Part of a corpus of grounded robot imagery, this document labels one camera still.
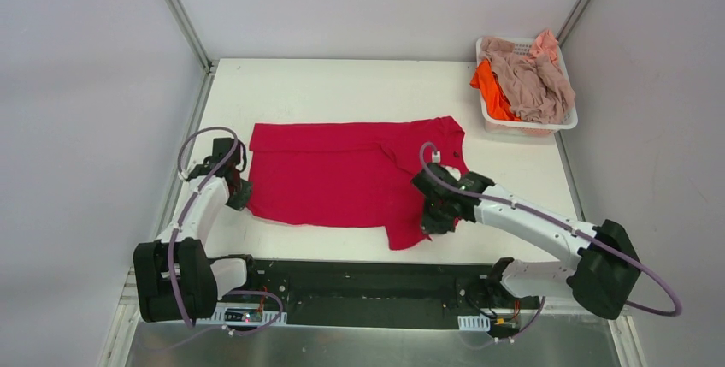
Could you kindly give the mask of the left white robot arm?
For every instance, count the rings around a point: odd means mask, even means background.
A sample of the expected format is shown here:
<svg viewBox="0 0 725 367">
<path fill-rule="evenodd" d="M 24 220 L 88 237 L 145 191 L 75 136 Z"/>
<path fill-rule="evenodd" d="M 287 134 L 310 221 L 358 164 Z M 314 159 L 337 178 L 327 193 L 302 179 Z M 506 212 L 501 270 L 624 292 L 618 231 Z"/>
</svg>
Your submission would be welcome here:
<svg viewBox="0 0 725 367">
<path fill-rule="evenodd" d="M 137 297 L 148 323 L 195 324 L 211 317 L 227 293 L 251 302 L 261 280 L 247 270 L 244 254 L 209 257 L 205 245 L 223 209 L 242 211 L 252 185 L 241 178 L 246 167 L 244 145 L 233 137 L 216 138 L 212 152 L 182 175 L 187 199 L 167 227 L 133 251 Z"/>
</svg>

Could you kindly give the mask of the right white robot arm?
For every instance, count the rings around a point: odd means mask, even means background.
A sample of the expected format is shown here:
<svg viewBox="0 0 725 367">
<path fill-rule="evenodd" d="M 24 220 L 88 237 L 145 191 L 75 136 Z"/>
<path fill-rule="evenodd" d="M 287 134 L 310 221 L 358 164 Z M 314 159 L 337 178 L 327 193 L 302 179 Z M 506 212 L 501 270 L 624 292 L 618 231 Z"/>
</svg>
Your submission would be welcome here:
<svg viewBox="0 0 725 367">
<path fill-rule="evenodd" d="M 475 172 L 456 175 L 429 163 L 411 181 L 424 197 L 421 229 L 454 231 L 460 221 L 505 231 L 553 256 L 551 262 L 499 259 L 485 285 L 486 298 L 505 307 L 517 298 L 572 299 L 595 316 L 620 316 L 641 271 L 625 228 L 606 220 L 581 222 L 518 198 Z"/>
</svg>

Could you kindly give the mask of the crimson red t shirt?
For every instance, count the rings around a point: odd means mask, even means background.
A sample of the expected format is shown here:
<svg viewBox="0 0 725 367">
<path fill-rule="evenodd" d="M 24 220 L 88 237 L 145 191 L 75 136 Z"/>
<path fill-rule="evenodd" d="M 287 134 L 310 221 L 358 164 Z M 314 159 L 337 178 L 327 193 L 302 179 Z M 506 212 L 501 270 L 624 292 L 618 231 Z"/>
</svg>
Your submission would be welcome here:
<svg viewBox="0 0 725 367">
<path fill-rule="evenodd" d="M 451 116 L 409 122 L 257 123 L 252 131 L 247 207 L 289 225 L 386 230 L 388 246 L 405 250 L 427 239 L 424 198 L 412 184 L 423 144 L 444 165 L 468 172 L 464 129 Z"/>
</svg>

